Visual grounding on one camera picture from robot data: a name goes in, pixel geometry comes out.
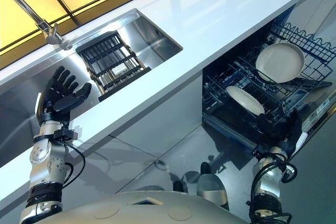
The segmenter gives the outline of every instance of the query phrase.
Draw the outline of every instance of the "stainless steel sink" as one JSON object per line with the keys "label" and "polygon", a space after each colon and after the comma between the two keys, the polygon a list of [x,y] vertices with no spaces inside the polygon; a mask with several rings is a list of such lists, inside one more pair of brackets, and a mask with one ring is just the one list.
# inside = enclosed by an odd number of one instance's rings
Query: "stainless steel sink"
{"label": "stainless steel sink", "polygon": [[[80,84],[90,81],[86,66],[76,53],[76,48],[113,30],[118,31],[143,64],[151,69],[182,50],[182,47],[163,30],[134,9],[76,38],[72,41],[71,50],[59,50],[45,57],[39,64],[2,83],[0,86],[0,167],[32,146],[32,138],[39,129],[34,112],[37,95],[44,89],[55,69],[61,65],[65,66],[77,77],[76,81]],[[99,96],[101,93],[97,86],[93,85],[88,100],[73,110],[71,117],[76,118],[98,104]]]}

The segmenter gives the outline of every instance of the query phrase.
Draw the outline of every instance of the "black cable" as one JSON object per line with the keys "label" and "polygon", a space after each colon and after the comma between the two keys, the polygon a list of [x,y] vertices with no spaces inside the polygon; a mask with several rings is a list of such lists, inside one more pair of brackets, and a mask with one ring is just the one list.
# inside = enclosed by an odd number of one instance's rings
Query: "black cable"
{"label": "black cable", "polygon": [[[252,221],[252,223],[260,223],[260,224],[288,224],[290,222],[290,220],[292,219],[292,215],[289,213],[282,213],[282,214],[277,214],[277,215],[272,215],[272,216],[256,216],[254,211],[254,193],[255,193],[255,188],[257,186],[257,183],[260,181],[260,179],[266,174],[268,173],[270,170],[273,170],[274,168],[280,167],[280,166],[290,166],[291,168],[293,168],[294,170],[294,174],[286,179],[283,180],[283,183],[288,183],[291,182],[293,179],[296,178],[297,174],[298,174],[298,170],[297,168],[293,165],[290,164],[289,162],[286,161],[276,161],[270,164],[265,165],[263,168],[260,169],[260,171],[256,174],[255,178],[253,179],[252,182],[252,187],[251,187],[251,198],[250,198],[250,211],[249,211],[249,217]],[[287,216],[288,219],[287,221],[282,221],[279,219],[276,219],[278,217],[285,217]]]}
{"label": "black cable", "polygon": [[281,154],[281,153],[272,153],[275,157],[282,157],[283,158],[283,160],[286,160],[287,158],[286,158],[286,156],[284,156],[284,154]]}
{"label": "black cable", "polygon": [[72,176],[73,171],[74,171],[74,166],[72,165],[72,163],[65,162],[65,164],[70,166],[70,173],[69,173],[68,177],[64,180],[63,184],[65,184],[69,180],[69,178]]}
{"label": "black cable", "polygon": [[58,141],[58,140],[53,140],[54,142],[58,143],[58,144],[64,144],[66,145],[67,147],[73,149],[75,152],[77,152],[83,159],[83,166],[80,170],[80,172],[70,181],[68,182],[66,185],[63,185],[63,188],[66,188],[68,185],[70,185],[72,182],[75,181],[75,179],[77,179],[79,177],[79,175],[83,172],[84,168],[85,168],[85,165],[86,165],[86,160],[85,160],[85,156],[83,155],[82,152],[80,152],[77,148],[75,148],[74,146],[68,144],[67,142],[65,141]]}

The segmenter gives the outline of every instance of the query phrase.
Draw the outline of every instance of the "black dish rack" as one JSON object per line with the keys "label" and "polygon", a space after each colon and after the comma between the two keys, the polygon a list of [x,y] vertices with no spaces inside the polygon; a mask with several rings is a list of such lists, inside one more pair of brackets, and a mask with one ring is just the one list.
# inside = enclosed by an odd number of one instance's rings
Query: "black dish rack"
{"label": "black dish rack", "polygon": [[117,31],[98,36],[78,47],[76,52],[102,94],[100,102],[151,70],[137,58]]}
{"label": "black dish rack", "polygon": [[[247,49],[235,50],[229,55],[227,58],[232,58],[234,55],[235,60],[228,60],[224,69],[221,67],[224,64],[220,61],[215,61],[204,69],[204,113],[220,117],[226,113],[228,108],[235,107],[236,109],[230,111],[233,113],[230,116],[238,117],[240,121],[258,130],[258,116],[234,101],[226,92],[226,87],[236,86],[251,94],[263,105],[265,119],[276,125],[294,108],[301,110],[306,105],[305,97],[311,90],[332,84],[324,81],[332,72],[328,64],[336,56],[336,48],[332,48],[330,43],[323,43],[322,39],[307,35],[304,30],[290,23],[284,24],[281,19],[275,19],[262,29],[260,33],[264,36],[255,35],[259,40],[254,40],[253,43],[247,44],[248,46],[242,44]],[[301,74],[282,84],[266,81],[260,77],[259,71],[255,68],[260,52],[269,45],[279,42],[288,42],[298,46],[306,59]]]}

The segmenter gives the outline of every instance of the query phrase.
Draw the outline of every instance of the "kitchen counter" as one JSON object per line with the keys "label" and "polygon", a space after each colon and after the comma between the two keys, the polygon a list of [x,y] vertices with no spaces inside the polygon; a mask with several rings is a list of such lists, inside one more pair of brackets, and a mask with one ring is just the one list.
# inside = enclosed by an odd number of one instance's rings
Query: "kitchen counter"
{"label": "kitchen counter", "polygon": [[[74,144],[98,143],[298,1],[133,0],[68,33],[65,38],[72,40],[136,8],[183,47],[171,59],[75,118],[70,127],[79,131],[79,140]],[[53,52],[53,46],[46,45],[3,69],[0,86]],[[30,149],[0,168],[1,200],[15,200],[27,190],[29,154]]]}

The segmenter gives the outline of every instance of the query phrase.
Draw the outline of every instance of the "white plate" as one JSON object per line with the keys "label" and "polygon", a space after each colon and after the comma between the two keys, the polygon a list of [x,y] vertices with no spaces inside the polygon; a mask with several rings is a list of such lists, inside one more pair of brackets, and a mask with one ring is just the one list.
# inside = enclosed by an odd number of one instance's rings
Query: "white plate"
{"label": "white plate", "polygon": [[258,56],[256,68],[266,81],[283,83],[297,77],[305,66],[301,49],[291,43],[277,43],[265,48]]}
{"label": "white plate", "polygon": [[265,114],[264,107],[252,95],[236,86],[226,88],[227,93],[241,106],[254,115]]}

